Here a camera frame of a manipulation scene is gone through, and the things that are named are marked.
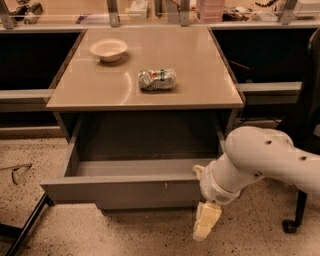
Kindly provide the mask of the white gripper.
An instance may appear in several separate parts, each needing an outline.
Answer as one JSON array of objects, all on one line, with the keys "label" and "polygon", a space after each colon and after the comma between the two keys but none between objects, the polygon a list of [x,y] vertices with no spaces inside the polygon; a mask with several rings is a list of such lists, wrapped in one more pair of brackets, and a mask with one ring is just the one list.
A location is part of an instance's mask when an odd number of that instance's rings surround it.
[{"label": "white gripper", "polygon": [[192,170],[199,180],[201,194],[208,201],[198,204],[193,227],[193,239],[203,241],[222,214],[220,206],[235,200],[240,195],[240,189],[235,184],[237,170],[230,161],[214,160],[206,167],[194,165]]}]

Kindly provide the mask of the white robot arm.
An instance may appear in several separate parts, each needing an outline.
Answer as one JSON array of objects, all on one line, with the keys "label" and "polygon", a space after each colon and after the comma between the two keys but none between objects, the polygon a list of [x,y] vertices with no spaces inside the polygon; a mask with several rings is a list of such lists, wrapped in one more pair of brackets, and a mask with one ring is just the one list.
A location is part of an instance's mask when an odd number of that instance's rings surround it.
[{"label": "white robot arm", "polygon": [[197,207],[193,239],[203,241],[221,216],[223,205],[239,197],[242,189],[265,177],[298,189],[296,217],[282,222],[294,233],[301,225],[308,195],[320,195],[320,156],[294,146],[284,132],[253,126],[234,129],[224,142],[223,154],[207,166],[195,165],[205,202]]}]

